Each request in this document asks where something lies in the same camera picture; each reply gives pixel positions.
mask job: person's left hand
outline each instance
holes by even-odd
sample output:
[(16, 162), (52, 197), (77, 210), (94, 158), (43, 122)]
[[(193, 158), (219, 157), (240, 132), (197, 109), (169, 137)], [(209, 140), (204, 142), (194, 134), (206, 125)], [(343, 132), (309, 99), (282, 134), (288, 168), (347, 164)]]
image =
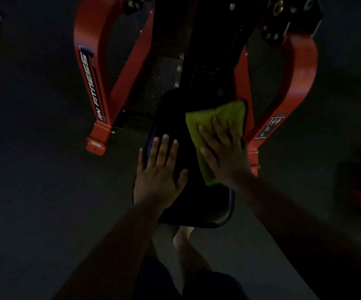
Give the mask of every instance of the person's left hand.
[(158, 137), (153, 140), (146, 168), (144, 168), (143, 162), (143, 149), (140, 148), (133, 200), (134, 204), (151, 202), (154, 206), (164, 210), (172, 205), (186, 185), (187, 170), (181, 171), (180, 177), (175, 184), (173, 174), (179, 143), (177, 140), (173, 141), (167, 160), (169, 136), (163, 135), (158, 152), (159, 140)]

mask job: black sticker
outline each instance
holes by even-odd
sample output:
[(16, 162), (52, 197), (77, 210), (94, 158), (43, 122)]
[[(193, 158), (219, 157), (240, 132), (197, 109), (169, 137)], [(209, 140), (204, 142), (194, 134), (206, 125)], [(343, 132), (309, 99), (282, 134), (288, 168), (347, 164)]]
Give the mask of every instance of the black sticker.
[(258, 134), (255, 140), (263, 140), (270, 134), (271, 131), (277, 126), (283, 118), (286, 117), (286, 114), (274, 115), (264, 129)]
[(102, 103), (102, 99), (101, 99), (101, 90), (100, 90), (100, 86), (98, 84), (98, 80), (96, 77), (97, 76), (97, 71), (96, 68), (94, 66), (94, 54), (93, 52), (91, 52), (90, 50), (88, 50), (87, 48), (79, 45), (79, 55), (80, 55), (80, 60), (82, 61), (83, 64), (83, 71), (86, 74), (86, 78), (88, 81), (88, 89), (90, 91), (90, 94), (92, 96), (93, 99), (93, 107), (94, 110), (96, 111), (96, 115), (98, 120), (107, 123), (107, 117), (105, 114), (105, 110), (104, 110), (104, 105)]

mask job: dark floor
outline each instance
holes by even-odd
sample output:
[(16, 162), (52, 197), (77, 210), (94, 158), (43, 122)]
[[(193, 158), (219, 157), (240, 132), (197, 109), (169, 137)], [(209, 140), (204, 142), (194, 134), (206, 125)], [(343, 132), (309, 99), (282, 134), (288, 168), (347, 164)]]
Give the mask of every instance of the dark floor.
[[(343, 206), (337, 183), (341, 164), (361, 160), (361, 0), (320, 1), (317, 78), (260, 148), (259, 175), (361, 240), (361, 218)], [(119, 131), (103, 157), (85, 150), (93, 114), (73, 51), (77, 3), (0, 0), (0, 299), (51, 298), (132, 204), (146, 135)], [(115, 25), (113, 36), (129, 35), (109, 47), (113, 80), (142, 22), (143, 13)], [(282, 60), (258, 33), (248, 53), (257, 118), (280, 85)], [(225, 226), (197, 229), (192, 241), (252, 300), (316, 298), (242, 201)], [(160, 226), (154, 243), (180, 287), (171, 242)]]

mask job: green microfiber cloth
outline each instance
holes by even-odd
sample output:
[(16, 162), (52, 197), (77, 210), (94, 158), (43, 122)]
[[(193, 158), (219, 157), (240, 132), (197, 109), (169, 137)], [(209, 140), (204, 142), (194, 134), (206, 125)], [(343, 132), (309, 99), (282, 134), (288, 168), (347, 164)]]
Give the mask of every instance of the green microfiber cloth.
[(198, 165), (200, 166), (201, 174), (203, 175), (206, 185), (211, 186), (219, 183), (219, 181), (215, 179), (213, 172), (211, 171), (210, 167), (208, 166), (207, 162), (204, 160), (204, 157), (200, 152), (200, 148), (205, 145), (205, 142), (198, 131), (198, 126), (202, 124), (211, 134), (214, 134), (213, 124), (211, 120), (213, 119), (213, 117), (217, 117), (226, 132), (228, 132), (228, 121), (230, 120), (236, 126), (240, 135), (242, 135), (245, 113), (246, 106), (243, 101), (240, 100), (236, 100), (210, 110), (201, 110), (186, 113), (187, 128), (189, 130), (194, 146), (196, 147)]

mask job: black pad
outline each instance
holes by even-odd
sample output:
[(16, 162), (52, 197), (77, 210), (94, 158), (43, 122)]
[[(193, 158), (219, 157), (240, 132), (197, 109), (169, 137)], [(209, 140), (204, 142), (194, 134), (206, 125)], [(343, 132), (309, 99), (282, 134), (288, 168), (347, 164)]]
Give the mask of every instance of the black pad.
[(188, 182), (172, 206), (164, 210), (159, 222), (215, 228), (224, 225), (232, 216), (234, 191), (222, 184), (209, 187), (205, 184), (185, 119), (185, 112), (216, 108), (230, 101), (230, 98), (190, 94), (180, 89), (170, 90), (161, 98), (144, 150), (144, 160), (147, 162), (153, 138), (168, 134), (170, 143), (174, 139), (179, 141), (174, 180), (177, 181), (181, 170), (187, 168)]

